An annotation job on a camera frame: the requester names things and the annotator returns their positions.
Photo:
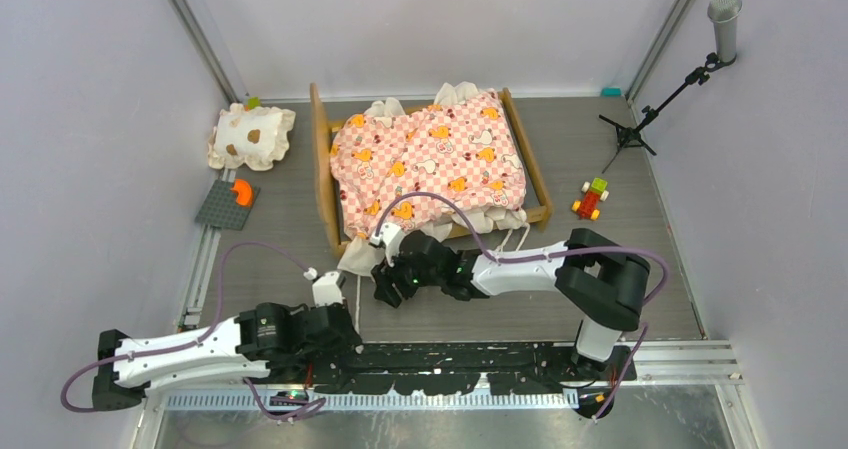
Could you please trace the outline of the wooden pet bed frame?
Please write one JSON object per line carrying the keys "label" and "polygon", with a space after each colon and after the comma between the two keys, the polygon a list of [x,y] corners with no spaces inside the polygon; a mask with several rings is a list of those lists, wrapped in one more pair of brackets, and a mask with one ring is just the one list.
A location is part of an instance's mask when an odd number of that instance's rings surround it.
{"label": "wooden pet bed frame", "polygon": [[[317,209],[330,244],[331,254],[336,258],[341,258],[350,244],[350,239],[342,230],[342,217],[339,211],[340,196],[336,180],[331,174],[330,156],[332,139],[342,128],[343,122],[341,120],[332,121],[328,118],[316,83],[310,84],[309,94]],[[555,213],[555,205],[512,93],[504,87],[498,92],[498,97],[512,130],[514,146],[519,152],[532,192],[538,201],[535,206],[530,204],[524,206],[527,222],[543,231]]]}

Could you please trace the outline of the pink checkered duck mattress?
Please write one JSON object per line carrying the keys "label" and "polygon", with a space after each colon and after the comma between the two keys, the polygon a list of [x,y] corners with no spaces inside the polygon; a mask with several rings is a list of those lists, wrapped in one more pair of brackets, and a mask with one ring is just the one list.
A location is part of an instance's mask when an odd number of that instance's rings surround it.
{"label": "pink checkered duck mattress", "polygon": [[379,222],[442,241],[455,225],[480,234],[527,225],[527,182],[494,89],[444,84],[407,113],[395,98],[351,116],[331,144],[330,170],[350,238],[340,269],[369,276],[383,258],[368,238]]}

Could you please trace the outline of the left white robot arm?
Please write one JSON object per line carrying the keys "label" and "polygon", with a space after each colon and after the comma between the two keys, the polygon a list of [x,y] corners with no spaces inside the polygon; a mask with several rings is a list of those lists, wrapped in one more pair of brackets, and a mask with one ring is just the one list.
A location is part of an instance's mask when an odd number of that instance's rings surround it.
{"label": "left white robot arm", "polygon": [[342,303],[262,303],[213,329],[158,338],[111,329],[99,335],[92,406],[99,412],[131,408],[180,384],[268,377],[293,383],[318,357],[351,353],[361,343]]}

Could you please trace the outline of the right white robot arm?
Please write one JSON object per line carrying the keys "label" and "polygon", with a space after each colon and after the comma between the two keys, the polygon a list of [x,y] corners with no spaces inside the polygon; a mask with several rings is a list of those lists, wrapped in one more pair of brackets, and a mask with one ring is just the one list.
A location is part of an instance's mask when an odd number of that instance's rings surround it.
{"label": "right white robot arm", "polygon": [[564,296],[583,314],[571,366],[589,380],[610,367],[619,338],[639,327],[650,275],[640,254],[586,228],[564,242],[503,253],[454,250],[421,231],[392,236],[384,249],[371,275],[375,298],[392,307],[427,287],[459,301],[518,292]]}

